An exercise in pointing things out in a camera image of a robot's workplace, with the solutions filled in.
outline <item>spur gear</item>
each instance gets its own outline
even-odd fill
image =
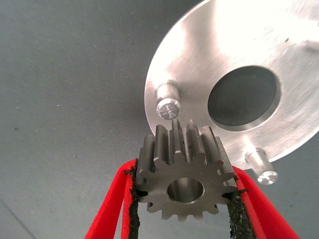
[[[181,128],[157,125],[156,136],[147,135],[141,148],[136,174],[140,202],[162,218],[188,215],[200,219],[203,212],[218,213],[216,204],[228,204],[224,193],[236,190],[234,171],[219,137],[208,126],[198,130],[191,120]]]

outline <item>aluminum disc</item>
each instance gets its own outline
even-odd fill
[[[237,84],[241,69],[252,75],[267,72],[274,82],[272,101],[247,123],[221,123],[209,111],[209,97],[229,74]],[[270,161],[287,155],[319,129],[319,2],[200,3],[173,26],[151,62],[145,109],[153,133],[157,124],[171,124],[156,113],[156,89],[167,82],[178,87],[177,119],[182,125],[193,119],[198,126],[211,126],[234,166],[251,168],[245,161],[250,148],[262,148]],[[222,103],[231,98],[227,94]]]

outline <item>gray fabric background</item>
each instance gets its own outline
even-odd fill
[[[85,235],[118,167],[150,133],[144,83],[153,54],[196,2],[0,1],[0,239]],[[310,239],[318,238],[318,140],[276,161],[279,182],[262,187]],[[225,207],[184,224],[145,205],[139,212],[142,239],[229,238]]]

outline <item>machined metal surface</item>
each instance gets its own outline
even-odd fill
[[[173,82],[182,105],[177,119],[212,127],[232,165],[251,168],[245,155],[255,148],[262,148],[270,162],[297,149],[319,129],[318,23],[316,0],[200,3],[169,31],[150,65],[145,109],[153,133],[158,124],[170,125],[156,113],[155,91]],[[273,102],[244,125],[212,120],[211,90],[223,76],[247,66],[275,76]]]
[[[162,218],[188,215],[200,219],[203,212],[218,213],[217,204],[228,204],[224,193],[236,190],[234,171],[219,137],[208,126],[198,130],[191,120],[186,128],[172,121],[172,129],[158,125],[141,149],[136,189],[147,194],[150,213],[161,210]]]
[[[268,161],[267,155],[262,148],[256,148],[248,152],[245,158],[247,163],[251,165],[260,184],[271,185],[278,180],[278,173]]]

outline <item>circular hole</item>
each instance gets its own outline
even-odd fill
[[[277,77],[268,69],[246,66],[223,76],[212,89],[208,112],[221,128],[253,128],[275,111],[280,100]]]
[[[179,203],[193,203],[203,192],[203,185],[192,178],[179,178],[167,188],[169,198]]]

